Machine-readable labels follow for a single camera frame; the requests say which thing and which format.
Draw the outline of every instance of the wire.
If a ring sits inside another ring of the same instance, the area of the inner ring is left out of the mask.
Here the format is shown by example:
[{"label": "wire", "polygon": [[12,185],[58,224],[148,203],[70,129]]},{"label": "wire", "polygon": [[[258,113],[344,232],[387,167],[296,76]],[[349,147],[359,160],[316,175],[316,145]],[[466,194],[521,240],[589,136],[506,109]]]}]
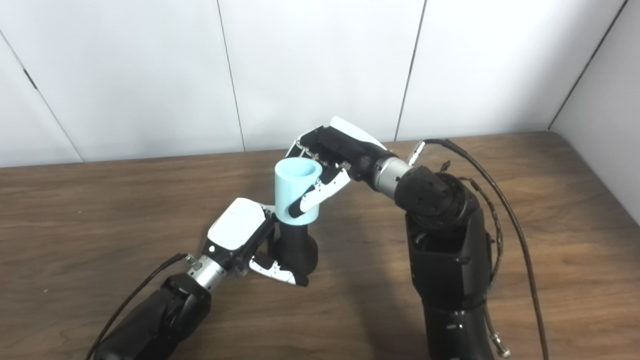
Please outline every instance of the wire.
[{"label": "wire", "polygon": [[462,158],[467,160],[471,165],[473,165],[474,168],[476,168],[476,170],[482,175],[482,177],[485,180],[487,180],[489,185],[491,185],[496,195],[498,195],[500,202],[504,206],[505,210],[507,211],[507,214],[509,215],[509,218],[511,219],[511,223],[513,224],[513,227],[518,235],[518,239],[520,240],[522,255],[524,257],[525,266],[527,267],[527,276],[529,278],[529,288],[531,290],[531,300],[533,301],[533,309],[534,309],[534,312],[536,313],[536,321],[538,323],[538,335],[540,336],[540,347],[542,348],[542,358],[544,360],[549,360],[547,335],[545,333],[545,324],[542,319],[542,310],[540,309],[540,300],[538,298],[538,289],[536,287],[536,277],[533,273],[533,264],[531,262],[531,255],[529,254],[529,246],[527,245],[527,240],[525,239],[522,228],[520,227],[520,223],[518,222],[518,219],[515,213],[513,212],[513,209],[511,208],[509,201],[507,201],[507,198],[504,196],[504,194],[502,193],[502,190],[500,190],[500,188],[498,187],[498,184],[493,180],[491,175],[487,173],[487,171],[476,161],[476,159],[474,159],[471,155],[469,155],[469,153],[464,151],[461,147],[457,146],[455,143],[453,143],[448,139],[446,140],[427,139],[427,140],[423,140],[422,142],[424,142],[425,144],[433,143],[433,144],[441,145],[442,147],[445,147],[446,149],[449,149],[452,152],[455,152],[456,154],[460,155]]},{"label": "wire", "polygon": [[489,288],[488,288],[489,290],[491,290],[498,276],[498,270],[500,269],[500,264],[502,263],[502,255],[504,254],[504,241],[503,241],[504,237],[502,235],[502,226],[500,225],[500,218],[498,217],[498,212],[495,210],[495,206],[491,202],[491,199],[489,199],[489,195],[487,195],[486,192],[484,192],[484,190],[480,187],[480,185],[475,180],[473,180],[471,177],[464,177],[464,176],[461,176],[458,179],[462,181],[468,181],[471,184],[471,186],[474,188],[474,190],[479,192],[480,195],[482,195],[487,206],[489,206],[489,210],[491,211],[491,217],[493,218],[493,223],[495,224],[495,246],[497,248],[497,255],[495,257],[495,265],[491,270],[491,281],[489,283]]},{"label": "wire", "polygon": [[102,328],[102,331],[100,331],[100,334],[98,334],[98,337],[93,342],[93,345],[91,345],[91,347],[89,348],[89,351],[86,353],[84,360],[91,359],[91,356],[95,352],[95,348],[98,346],[100,341],[102,341],[102,338],[107,333],[107,331],[109,331],[109,328],[111,327],[111,325],[113,325],[113,322],[118,318],[118,315],[120,315],[122,310],[124,310],[124,308],[130,303],[130,301],[140,292],[140,290],[142,290],[162,270],[186,258],[188,255],[189,254],[176,254],[171,258],[169,258],[164,263],[160,264],[158,268],[156,268],[151,274],[149,274],[149,276],[147,276],[147,278],[143,282],[141,282],[140,285],[138,285],[138,287],[135,290],[133,290],[133,292],[129,294],[129,296],[126,299],[124,299],[122,304],[118,306],[118,309],[116,309],[113,315],[111,315],[111,318],[109,318],[109,321],[107,321],[107,324],[104,325],[104,327]]}]

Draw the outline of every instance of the table surface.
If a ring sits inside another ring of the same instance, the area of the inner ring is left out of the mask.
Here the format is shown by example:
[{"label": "table surface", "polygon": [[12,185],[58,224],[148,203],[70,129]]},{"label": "table surface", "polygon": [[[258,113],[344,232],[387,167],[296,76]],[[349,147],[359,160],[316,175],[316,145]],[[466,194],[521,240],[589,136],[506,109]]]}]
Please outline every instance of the table surface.
[{"label": "table surface", "polygon": [[[636,223],[553,133],[456,142],[492,174],[528,237],[552,359],[637,359]],[[388,146],[403,157],[414,143]],[[0,170],[0,358],[83,358],[131,290],[169,256],[197,252],[236,197],[272,203],[273,166],[283,155]],[[428,148],[420,162],[439,168],[448,159],[453,174],[486,184],[444,149]],[[540,359],[522,253],[498,211],[505,256],[489,296],[493,322],[512,359]],[[320,250],[308,288],[255,273],[225,280],[207,319],[172,359],[427,358],[403,212],[352,182],[321,206],[310,232]],[[185,270],[161,274],[134,303]]]}]

